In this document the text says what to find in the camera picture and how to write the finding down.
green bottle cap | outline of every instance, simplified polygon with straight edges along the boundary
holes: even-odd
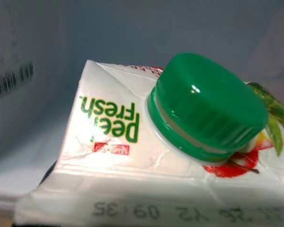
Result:
[[[260,98],[232,72],[197,54],[176,55],[147,99],[149,115],[173,146],[220,163],[265,126]]]

